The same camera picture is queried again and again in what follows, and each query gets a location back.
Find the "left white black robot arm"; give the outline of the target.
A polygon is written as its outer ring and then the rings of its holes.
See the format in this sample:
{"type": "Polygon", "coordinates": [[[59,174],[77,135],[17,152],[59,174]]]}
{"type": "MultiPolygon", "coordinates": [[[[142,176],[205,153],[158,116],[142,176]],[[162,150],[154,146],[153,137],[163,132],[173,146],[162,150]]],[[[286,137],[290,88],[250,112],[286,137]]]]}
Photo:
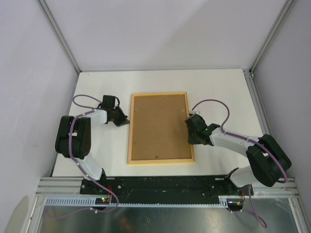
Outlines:
{"type": "Polygon", "coordinates": [[[117,127],[130,123],[116,96],[104,95],[96,107],[77,116],[62,116],[55,141],[55,150],[71,159],[81,170],[84,178],[91,181],[90,188],[97,194],[107,190],[104,169],[91,155],[91,129],[113,122],[117,127]]]}

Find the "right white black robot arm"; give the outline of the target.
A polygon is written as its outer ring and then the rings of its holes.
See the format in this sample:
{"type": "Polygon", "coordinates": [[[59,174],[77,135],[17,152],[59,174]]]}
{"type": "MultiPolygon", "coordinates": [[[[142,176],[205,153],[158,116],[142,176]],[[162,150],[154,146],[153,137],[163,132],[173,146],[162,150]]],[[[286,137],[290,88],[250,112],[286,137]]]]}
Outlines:
{"type": "Polygon", "coordinates": [[[243,186],[261,183],[272,187],[287,181],[286,171],[292,166],[289,157],[269,134],[250,137],[225,130],[221,125],[207,125],[198,114],[190,115],[185,123],[188,143],[209,145],[236,152],[249,161],[249,166],[235,168],[225,176],[224,189],[230,195],[237,194],[243,186]]]}

